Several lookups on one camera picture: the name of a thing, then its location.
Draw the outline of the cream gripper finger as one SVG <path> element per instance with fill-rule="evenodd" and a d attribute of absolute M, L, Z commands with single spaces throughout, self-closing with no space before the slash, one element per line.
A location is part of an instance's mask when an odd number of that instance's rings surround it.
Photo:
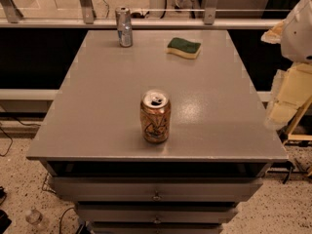
<path fill-rule="evenodd" d="M 272 28 L 264 32 L 260 40 L 268 44 L 280 44 L 282 41 L 282 32 L 284 28 L 285 21 L 281 20 Z"/>
<path fill-rule="evenodd" d="M 265 126 L 271 130 L 282 129 L 311 96 L 311 64 L 295 62 L 287 71 L 278 70 L 266 107 Z"/>

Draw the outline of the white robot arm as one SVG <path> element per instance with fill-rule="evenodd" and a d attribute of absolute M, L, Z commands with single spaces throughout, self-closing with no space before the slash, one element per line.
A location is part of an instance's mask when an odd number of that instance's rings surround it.
<path fill-rule="evenodd" d="M 312 96 L 312 0 L 300 0 L 261 41 L 279 44 L 282 56 L 292 62 L 288 70 L 276 72 L 266 108 L 265 126 L 280 130 Z"/>

